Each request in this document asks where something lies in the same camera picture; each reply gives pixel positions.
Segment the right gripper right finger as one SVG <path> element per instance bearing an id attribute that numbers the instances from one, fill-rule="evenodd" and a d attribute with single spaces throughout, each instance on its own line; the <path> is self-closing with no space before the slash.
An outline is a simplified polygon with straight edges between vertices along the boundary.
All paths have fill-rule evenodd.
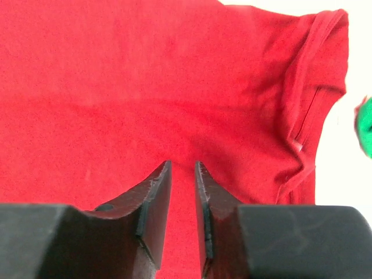
<path id="1" fill-rule="evenodd" d="M 350 206 L 248 205 L 195 164 L 202 278 L 370 278 L 371 227 Z"/>

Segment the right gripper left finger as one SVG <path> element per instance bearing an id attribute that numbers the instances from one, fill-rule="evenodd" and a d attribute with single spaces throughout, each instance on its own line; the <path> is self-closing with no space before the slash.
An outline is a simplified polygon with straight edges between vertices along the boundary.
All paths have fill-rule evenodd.
<path id="1" fill-rule="evenodd" d="M 162 264 L 171 162 L 93 211 L 1 205 L 2 278 L 154 278 Z"/>

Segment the red t-shirt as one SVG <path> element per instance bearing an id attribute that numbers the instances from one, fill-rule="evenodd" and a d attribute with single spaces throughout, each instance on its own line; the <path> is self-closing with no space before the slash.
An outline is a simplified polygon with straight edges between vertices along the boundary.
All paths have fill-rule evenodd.
<path id="1" fill-rule="evenodd" d="M 171 160 L 158 277 L 199 278 L 195 162 L 245 203 L 313 203 L 347 68 L 342 9 L 2 1 L 1 201 L 92 209 Z"/>

